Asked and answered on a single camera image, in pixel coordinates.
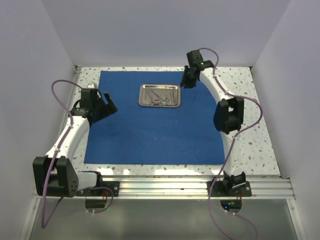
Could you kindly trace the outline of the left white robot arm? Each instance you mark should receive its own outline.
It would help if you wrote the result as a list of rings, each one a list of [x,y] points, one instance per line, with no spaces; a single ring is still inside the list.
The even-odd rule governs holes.
[[[87,191],[103,193],[102,175],[97,171],[76,172],[72,160],[91,126],[118,111],[110,95],[101,93],[94,83],[80,89],[80,98],[68,109],[68,120],[53,147],[32,163],[36,192],[39,196],[72,198]]]

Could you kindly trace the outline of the steel surgical scissors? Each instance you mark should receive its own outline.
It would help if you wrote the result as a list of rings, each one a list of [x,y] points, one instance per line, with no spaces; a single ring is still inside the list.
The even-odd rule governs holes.
[[[159,99],[156,97],[155,93],[152,91],[152,89],[149,86],[145,87],[146,93],[148,94],[150,98],[149,104],[151,106],[158,106],[159,105]]]

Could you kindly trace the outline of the blue surgical drape cloth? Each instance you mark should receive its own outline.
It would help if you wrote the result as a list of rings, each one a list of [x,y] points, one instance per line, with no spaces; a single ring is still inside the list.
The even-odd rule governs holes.
[[[219,165],[223,141],[213,123],[216,102],[206,86],[181,91],[176,108],[143,107],[143,84],[179,84],[180,71],[102,71],[98,88],[117,112],[89,130],[87,164]]]

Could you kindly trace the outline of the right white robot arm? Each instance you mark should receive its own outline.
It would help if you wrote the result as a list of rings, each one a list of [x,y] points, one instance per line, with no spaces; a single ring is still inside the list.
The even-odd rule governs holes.
[[[204,60],[199,49],[186,54],[188,65],[184,67],[180,86],[191,89],[197,81],[202,82],[216,102],[213,124],[220,133],[224,149],[224,163],[221,170],[207,183],[208,196],[237,196],[246,188],[240,147],[236,134],[244,122],[244,99],[235,96],[216,74],[216,64]]]

